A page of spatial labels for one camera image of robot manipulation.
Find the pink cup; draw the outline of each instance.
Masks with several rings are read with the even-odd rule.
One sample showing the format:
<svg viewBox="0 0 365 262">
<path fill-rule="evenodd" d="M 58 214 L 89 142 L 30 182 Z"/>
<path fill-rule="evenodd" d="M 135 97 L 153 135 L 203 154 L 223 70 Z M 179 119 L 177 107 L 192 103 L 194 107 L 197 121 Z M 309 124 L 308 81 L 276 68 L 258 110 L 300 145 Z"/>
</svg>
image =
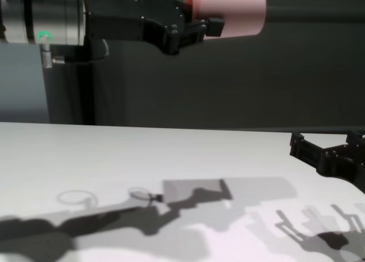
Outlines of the pink cup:
<svg viewBox="0 0 365 262">
<path fill-rule="evenodd" d="M 266 0 L 185 0 L 185 3 L 193 6 L 196 19 L 224 18 L 221 38 L 257 35 L 265 23 Z"/>
</svg>

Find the table surface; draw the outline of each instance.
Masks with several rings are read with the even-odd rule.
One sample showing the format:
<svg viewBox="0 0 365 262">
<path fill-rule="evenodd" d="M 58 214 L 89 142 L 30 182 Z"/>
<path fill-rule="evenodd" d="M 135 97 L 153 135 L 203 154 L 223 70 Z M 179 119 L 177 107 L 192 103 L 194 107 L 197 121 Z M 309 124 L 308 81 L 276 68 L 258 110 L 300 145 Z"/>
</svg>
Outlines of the table surface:
<svg viewBox="0 0 365 262">
<path fill-rule="evenodd" d="M 290 134 L 0 123 L 0 140 L 0 261 L 365 257 L 365 196 L 289 156 Z"/>
</svg>

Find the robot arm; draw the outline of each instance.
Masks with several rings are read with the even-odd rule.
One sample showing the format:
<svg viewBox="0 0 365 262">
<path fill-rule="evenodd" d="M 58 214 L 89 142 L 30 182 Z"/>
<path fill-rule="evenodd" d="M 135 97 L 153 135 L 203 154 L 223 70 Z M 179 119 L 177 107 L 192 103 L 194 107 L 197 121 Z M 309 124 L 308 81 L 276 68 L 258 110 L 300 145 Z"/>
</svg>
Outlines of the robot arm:
<svg viewBox="0 0 365 262">
<path fill-rule="evenodd" d="M 166 54 L 220 37 L 222 18 L 193 19 L 192 7 L 175 0 L 85 0 L 90 38 L 144 41 Z"/>
<path fill-rule="evenodd" d="M 0 41 L 84 45 L 143 41 L 163 53 L 209 37 L 258 34 L 264 23 L 364 23 L 365 0 L 0 0 Z"/>
</svg>

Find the dark wall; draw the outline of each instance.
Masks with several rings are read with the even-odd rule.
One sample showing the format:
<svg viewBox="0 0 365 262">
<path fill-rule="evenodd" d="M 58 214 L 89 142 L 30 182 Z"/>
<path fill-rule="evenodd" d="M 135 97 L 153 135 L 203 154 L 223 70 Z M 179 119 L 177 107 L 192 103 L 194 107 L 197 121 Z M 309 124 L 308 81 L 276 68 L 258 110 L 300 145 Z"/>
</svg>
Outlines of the dark wall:
<svg viewBox="0 0 365 262">
<path fill-rule="evenodd" d="M 365 126 L 364 35 L 364 25 L 267 24 L 177 57 L 110 42 L 110 59 L 94 69 L 97 124 Z"/>
<path fill-rule="evenodd" d="M 74 58 L 75 52 L 82 49 L 83 47 L 76 46 L 52 46 L 52 55 L 66 55 Z M 92 84 L 80 86 L 80 82 L 92 83 L 92 77 L 88 73 L 78 74 L 80 68 L 84 67 L 54 65 L 52 69 L 43 69 L 48 111 L 52 124 L 85 124 L 81 107 L 81 91 L 92 92 L 90 91 Z"/>
</svg>

